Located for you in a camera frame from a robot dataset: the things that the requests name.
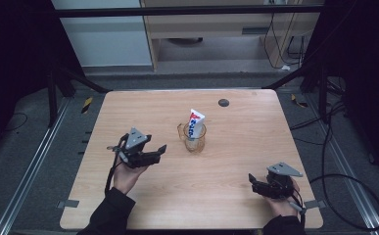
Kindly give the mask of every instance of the glass cup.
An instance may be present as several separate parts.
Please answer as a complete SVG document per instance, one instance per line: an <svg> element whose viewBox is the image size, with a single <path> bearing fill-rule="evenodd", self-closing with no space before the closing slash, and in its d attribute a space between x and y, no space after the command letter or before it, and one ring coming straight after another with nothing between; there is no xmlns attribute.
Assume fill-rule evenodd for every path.
<svg viewBox="0 0 379 235"><path fill-rule="evenodd" d="M199 138L190 138L188 136L189 124L180 123L177 126L177 131L179 132L179 137L185 142L186 149L190 153L201 153L205 147L205 134L207 133L207 127L203 124L202 131Z"/></svg>

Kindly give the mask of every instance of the metal bracket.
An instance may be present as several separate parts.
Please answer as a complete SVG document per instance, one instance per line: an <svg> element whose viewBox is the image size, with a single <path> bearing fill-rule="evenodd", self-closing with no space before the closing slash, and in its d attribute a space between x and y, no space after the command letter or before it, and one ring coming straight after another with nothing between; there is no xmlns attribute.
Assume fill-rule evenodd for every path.
<svg viewBox="0 0 379 235"><path fill-rule="evenodd" d="M306 209L327 208L327 204L323 200L322 201L317 201L317 200L308 201L308 202L305 202L305 206L306 206Z"/></svg>
<svg viewBox="0 0 379 235"><path fill-rule="evenodd" d="M131 127L125 149L131 149L147 140L147 136L138 131L135 127Z"/></svg>
<svg viewBox="0 0 379 235"><path fill-rule="evenodd" d="M273 173L280 175L303 177L303 175L300 172L296 171L294 168L285 163L274 164L269 166L267 169Z"/></svg>
<svg viewBox="0 0 379 235"><path fill-rule="evenodd" d="M79 204L79 201L76 200L66 200L66 201L60 201L57 204L58 209L63 208L77 208Z"/></svg>

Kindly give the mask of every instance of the gray carpet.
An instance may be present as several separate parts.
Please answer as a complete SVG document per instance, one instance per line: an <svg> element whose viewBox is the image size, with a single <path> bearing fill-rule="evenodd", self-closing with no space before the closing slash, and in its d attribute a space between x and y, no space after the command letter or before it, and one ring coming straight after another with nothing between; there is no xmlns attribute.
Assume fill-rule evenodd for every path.
<svg viewBox="0 0 379 235"><path fill-rule="evenodd" d="M178 89L178 88L225 88L260 87L267 85L277 74L268 74L269 79L257 78L254 73L192 74L178 76L132 76L126 78L104 77L98 79L101 85L121 89ZM59 201L65 200L70 192L78 170L86 143L98 116L104 95L98 94L82 85L76 84L77 92L71 99L67 115L63 120L54 143L27 195L20 213L14 223L15 234L47 234L45 231L68 232L61 229L59 220L62 210L57 209ZM82 105L89 96L93 102L87 114L81 114ZM302 108L291 101L290 92L278 92L278 96L290 126L314 118L311 108ZM331 96L330 102L338 98ZM11 200L25 169L43 137L48 121L47 93L41 90L18 102L16 113L23 113L27 121L21 127L7 131L0 141L0 215ZM9 128L24 123L23 115L16 115ZM366 183L379 196L379 165L369 163L367 151L361 144L354 127L343 113L333 117L333 132L341 148L351 163L357 177ZM295 138L309 142L322 143L324 135L317 123L303 129L294 130ZM320 175L320 145L296 140L296 145L304 163L308 178ZM326 172L339 172L329 151L326 152ZM326 179L329 198L334 207L347 219L364 225L353 198L343 179ZM320 181L312 184L318 200L324 199ZM324 225L322 228L308 231L308 234L369 234L354 229L343 222L330 209L322 209Z"/></svg>

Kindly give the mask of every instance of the aluminum rail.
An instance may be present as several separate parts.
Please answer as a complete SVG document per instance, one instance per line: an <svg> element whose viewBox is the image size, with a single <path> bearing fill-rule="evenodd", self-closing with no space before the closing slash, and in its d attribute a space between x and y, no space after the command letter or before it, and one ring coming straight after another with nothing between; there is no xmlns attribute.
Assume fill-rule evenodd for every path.
<svg viewBox="0 0 379 235"><path fill-rule="evenodd" d="M148 8L107 8L107 9L66 9L53 11L32 11L31 15L53 18L93 17L138 17L176 15L218 15L218 14L271 14L271 13L320 13L338 10L343 5L244 5L244 6L190 6L190 7L148 7Z"/></svg>
<svg viewBox="0 0 379 235"><path fill-rule="evenodd" d="M317 106L315 101L311 98L310 95L305 94L305 97L309 101L309 105L311 106L312 111L318 117ZM323 133L327 134L327 126L326 124L320 120L319 125ZM336 141L335 136L333 135L331 140L329 141L328 146L330 147L330 151L333 155L333 159L338 167L339 171L345 175L351 176L353 178L357 178L355 172L353 171L351 165L346 160L345 154L342 152L338 142ZM362 216L363 221L365 222L368 228L374 228L379 226L379 215L372 205L371 200L369 199L369 195L366 193L364 188L350 179L345 179L345 182L348 186L348 189L354 198L357 209L359 210L360 215ZM376 231L370 232L372 235L379 235L379 229Z"/></svg>
<svg viewBox="0 0 379 235"><path fill-rule="evenodd" d="M61 108L59 111L59 117L56 119L54 125L52 127L49 127L48 130L46 131L45 136L42 139L42 142L40 143L32 161L30 162L29 167L27 168L27 171L24 174L24 178L19 184L19 187L16 190L8 207L6 207L6 210L2 214L0 218L0 235L6 235L9 233L16 219L16 216L19 213L19 210L21 209L22 204L24 203L24 199L26 198L31 185L37 173L39 172L39 169L43 163L43 160L45 159L46 154L48 153L48 150L52 144L52 141L54 140L58 132L58 129L61 126L62 120L64 119L70 100L71 98L63 99L63 102L61 104Z"/></svg>

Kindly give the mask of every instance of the wooden table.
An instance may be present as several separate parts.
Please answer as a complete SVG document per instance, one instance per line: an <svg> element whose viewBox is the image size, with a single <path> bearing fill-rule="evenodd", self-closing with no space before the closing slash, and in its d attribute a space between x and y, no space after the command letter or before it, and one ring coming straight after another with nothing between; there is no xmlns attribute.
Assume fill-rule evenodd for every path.
<svg viewBox="0 0 379 235"><path fill-rule="evenodd" d="M218 104L229 101L228 107ZM177 126L190 109L206 116L202 153L186 151ZM272 90L116 91L107 94L73 184L61 226L83 228L104 198L116 145L131 126L152 134L144 152L167 144L161 162L139 178L128 196L137 202L128 229L254 229L271 219L264 199L252 192L248 173L264 181L266 167L279 162L304 174L296 178L304 201L314 199L308 178ZM307 213L307 228L318 228L318 209Z"/></svg>

